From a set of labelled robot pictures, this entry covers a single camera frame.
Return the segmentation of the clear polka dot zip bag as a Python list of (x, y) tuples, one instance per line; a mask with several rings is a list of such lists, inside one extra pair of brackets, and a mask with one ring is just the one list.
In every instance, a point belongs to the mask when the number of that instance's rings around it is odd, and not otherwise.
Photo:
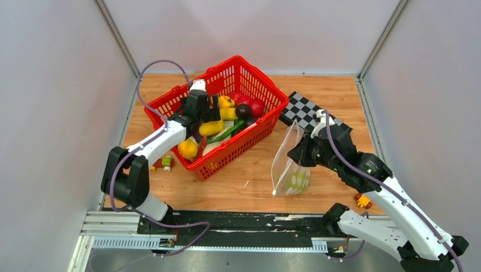
[(299, 144), (302, 137), (297, 139), (297, 136), (292, 132), (292, 129), (297, 126), (295, 121), (291, 127), (285, 130), (285, 138), (278, 149), (276, 156), (271, 166), (271, 181), (273, 185), (272, 195), (274, 197), (284, 197), (295, 194), (286, 194), (288, 182), (295, 172), (308, 171), (305, 167), (298, 166), (292, 159), (287, 156), (287, 153)]

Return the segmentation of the red plastic shopping basket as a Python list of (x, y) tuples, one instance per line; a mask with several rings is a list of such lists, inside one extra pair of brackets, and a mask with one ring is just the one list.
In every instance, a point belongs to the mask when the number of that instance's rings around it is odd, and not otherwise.
[(269, 136), (289, 99), (267, 75), (242, 56), (233, 56), (212, 66), (198, 78), (206, 81), (206, 90), (210, 96), (240, 92), (261, 100), (265, 106), (265, 114), (253, 125), (194, 162), (185, 160), (176, 146), (171, 149), (178, 164), (193, 172), (200, 180), (206, 180)]

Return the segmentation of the black white chessboard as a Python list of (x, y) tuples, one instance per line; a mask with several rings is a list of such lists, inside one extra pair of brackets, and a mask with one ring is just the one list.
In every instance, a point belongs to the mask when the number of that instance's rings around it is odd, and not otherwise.
[(297, 126), (292, 132), (300, 139), (305, 131), (311, 133), (314, 130), (319, 121), (316, 119), (316, 113), (322, 108), (298, 92), (292, 92), (288, 98), (289, 103), (282, 110), (279, 120), (288, 127), (296, 121)]

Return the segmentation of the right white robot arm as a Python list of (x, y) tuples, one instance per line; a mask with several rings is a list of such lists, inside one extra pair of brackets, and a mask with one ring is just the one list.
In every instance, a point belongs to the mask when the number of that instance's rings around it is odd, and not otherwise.
[(337, 125), (305, 133), (288, 151), (301, 167), (323, 166), (367, 196), (395, 224), (385, 227), (341, 203), (324, 216), (330, 236), (358, 237), (394, 257), (405, 271), (462, 271), (469, 247), (462, 236), (444, 231), (407, 195), (392, 170), (375, 154), (358, 151), (351, 135)]

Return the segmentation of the green pear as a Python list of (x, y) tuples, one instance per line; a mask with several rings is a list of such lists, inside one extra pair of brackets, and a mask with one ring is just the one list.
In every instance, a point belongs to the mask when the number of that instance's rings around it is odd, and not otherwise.
[(310, 171), (298, 171), (295, 172), (290, 181), (288, 182), (288, 188), (286, 194), (300, 194), (302, 193), (309, 184), (310, 181)]

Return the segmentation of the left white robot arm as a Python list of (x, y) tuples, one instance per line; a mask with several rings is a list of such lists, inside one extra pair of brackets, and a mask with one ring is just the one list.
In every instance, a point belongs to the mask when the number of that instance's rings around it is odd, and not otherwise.
[(128, 148), (114, 147), (108, 154), (100, 190), (111, 200), (152, 218), (152, 227), (160, 234), (169, 233), (174, 219), (167, 215), (169, 205), (150, 192), (150, 167), (168, 150), (198, 133), (203, 122), (218, 121), (218, 95), (194, 89), (181, 99), (181, 107), (159, 129)]

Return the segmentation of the green chili pepper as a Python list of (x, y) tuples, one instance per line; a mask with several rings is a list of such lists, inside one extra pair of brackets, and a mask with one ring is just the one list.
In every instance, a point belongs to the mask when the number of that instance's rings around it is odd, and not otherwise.
[(222, 140), (226, 139), (228, 136), (230, 136), (234, 130), (238, 129), (244, 124), (244, 120), (240, 120), (236, 122), (232, 127), (229, 127), (227, 130), (225, 130), (223, 133), (221, 133), (219, 136), (214, 137), (210, 140), (207, 141), (207, 144), (212, 144), (212, 143), (217, 143), (221, 142)]

